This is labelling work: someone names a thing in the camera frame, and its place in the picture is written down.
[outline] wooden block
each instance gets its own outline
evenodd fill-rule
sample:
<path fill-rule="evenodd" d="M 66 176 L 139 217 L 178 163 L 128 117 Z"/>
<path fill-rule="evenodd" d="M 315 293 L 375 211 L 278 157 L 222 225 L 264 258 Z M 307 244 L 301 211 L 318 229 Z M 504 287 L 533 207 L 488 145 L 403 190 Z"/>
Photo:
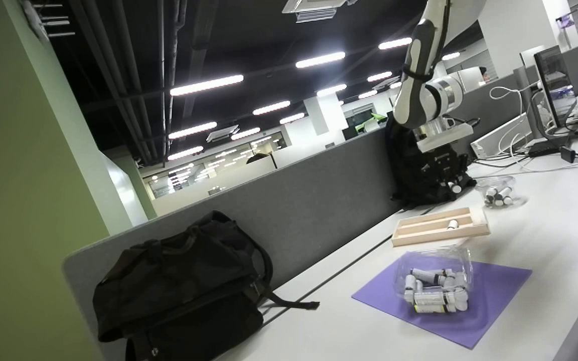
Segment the wooden block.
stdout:
<path fill-rule="evenodd" d="M 393 246 L 489 235 L 484 209 L 454 209 L 401 221 Z"/>

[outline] robotic arm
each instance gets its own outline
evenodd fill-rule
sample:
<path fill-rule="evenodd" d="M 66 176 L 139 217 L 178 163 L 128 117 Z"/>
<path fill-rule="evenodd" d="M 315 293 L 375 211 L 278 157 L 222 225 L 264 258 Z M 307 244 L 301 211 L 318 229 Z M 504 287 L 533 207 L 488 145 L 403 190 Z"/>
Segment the robotic arm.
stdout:
<path fill-rule="evenodd" d="M 395 103 L 395 120 L 411 127 L 421 152 L 429 152 L 458 138 L 470 135 L 470 123 L 454 123 L 444 117 L 462 103 L 462 73 L 432 79 L 444 45 L 467 29 L 486 0 L 428 0 L 423 15 L 406 48 L 401 96 Z"/>

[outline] computer monitor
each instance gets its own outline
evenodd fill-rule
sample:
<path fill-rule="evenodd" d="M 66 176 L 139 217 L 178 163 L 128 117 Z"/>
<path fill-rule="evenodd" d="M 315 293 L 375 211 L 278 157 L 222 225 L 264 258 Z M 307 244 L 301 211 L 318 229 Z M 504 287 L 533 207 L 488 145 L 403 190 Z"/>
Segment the computer monitor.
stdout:
<path fill-rule="evenodd" d="M 558 45 L 533 53 L 538 76 L 543 84 L 547 109 L 558 126 L 566 126 L 566 117 L 575 106 L 574 88 L 566 69 L 561 49 Z"/>

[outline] office desk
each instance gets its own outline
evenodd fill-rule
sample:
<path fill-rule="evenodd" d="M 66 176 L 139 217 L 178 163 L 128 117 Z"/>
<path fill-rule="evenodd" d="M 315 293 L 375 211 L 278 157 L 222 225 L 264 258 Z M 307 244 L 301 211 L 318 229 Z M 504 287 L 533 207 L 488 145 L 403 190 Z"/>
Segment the office desk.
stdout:
<path fill-rule="evenodd" d="M 491 235 L 470 241 L 470 249 L 475 260 L 532 268 L 532 276 L 475 349 L 351 299 L 396 256 L 421 249 L 393 249 L 385 241 L 399 218 L 414 215 L 408 213 L 385 218 L 278 289 L 285 297 L 313 293 L 307 299 L 320 300 L 320 309 L 268 312 L 276 319 L 218 361 L 578 359 L 578 166 L 519 166 L 515 190 L 530 197 L 527 205 L 488 211 Z M 470 205 L 482 205 L 475 190 L 444 209 Z"/>

